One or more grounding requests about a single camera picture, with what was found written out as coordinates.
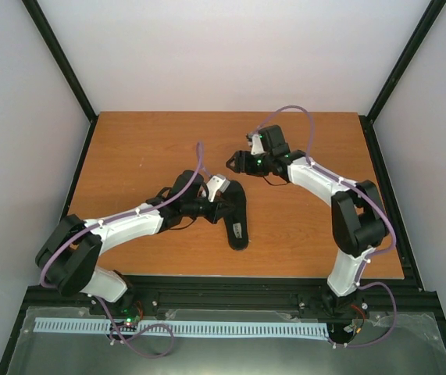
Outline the black canvas shoe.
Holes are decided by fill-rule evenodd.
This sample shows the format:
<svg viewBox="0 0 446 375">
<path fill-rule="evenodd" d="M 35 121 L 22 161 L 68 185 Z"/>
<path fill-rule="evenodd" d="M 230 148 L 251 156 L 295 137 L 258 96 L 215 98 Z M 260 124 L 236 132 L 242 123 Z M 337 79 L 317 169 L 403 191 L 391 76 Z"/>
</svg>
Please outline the black canvas shoe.
<svg viewBox="0 0 446 375">
<path fill-rule="evenodd" d="M 247 199 L 243 186 L 236 180 L 231 180 L 229 187 L 220 194 L 222 197 L 233 197 L 238 200 L 234 213 L 224 216 L 229 246 L 235 251 L 243 251 L 248 247 Z"/>
</svg>

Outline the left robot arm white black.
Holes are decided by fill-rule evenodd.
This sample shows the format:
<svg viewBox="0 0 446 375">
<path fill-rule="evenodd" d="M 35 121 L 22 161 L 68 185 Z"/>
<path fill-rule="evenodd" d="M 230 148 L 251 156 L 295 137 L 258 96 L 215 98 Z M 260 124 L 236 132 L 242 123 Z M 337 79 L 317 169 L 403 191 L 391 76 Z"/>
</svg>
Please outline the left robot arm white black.
<svg viewBox="0 0 446 375">
<path fill-rule="evenodd" d="M 98 258 L 118 245 L 144 236 L 175 230 L 182 219 L 201 217 L 211 224 L 223 220 L 230 247 L 248 245 L 246 196 L 235 180 L 217 174 L 203 176 L 185 170 L 171 187 L 138 207 L 114 216 L 82 220 L 76 215 L 61 219 L 36 255 L 41 285 L 62 296 L 83 293 L 107 301 L 118 314 L 129 313 L 135 295 L 117 271 L 98 266 Z"/>
</svg>

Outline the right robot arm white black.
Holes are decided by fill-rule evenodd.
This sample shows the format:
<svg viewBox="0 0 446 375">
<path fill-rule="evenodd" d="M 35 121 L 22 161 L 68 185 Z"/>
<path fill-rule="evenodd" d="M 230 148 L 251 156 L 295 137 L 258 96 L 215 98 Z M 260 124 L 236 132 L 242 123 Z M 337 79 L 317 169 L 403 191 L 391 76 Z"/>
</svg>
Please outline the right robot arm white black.
<svg viewBox="0 0 446 375">
<path fill-rule="evenodd" d="M 360 287 L 366 265 L 377 254 L 386 236 L 396 245 L 396 236 L 376 185 L 356 182 L 318 164 L 305 151 L 290 150 L 281 128 L 264 127 L 247 135 L 250 149 L 236 151 L 227 167 L 255 177 L 270 174 L 314 194 L 331 210 L 332 234 L 337 257 L 326 283 L 338 298 Z"/>
</svg>

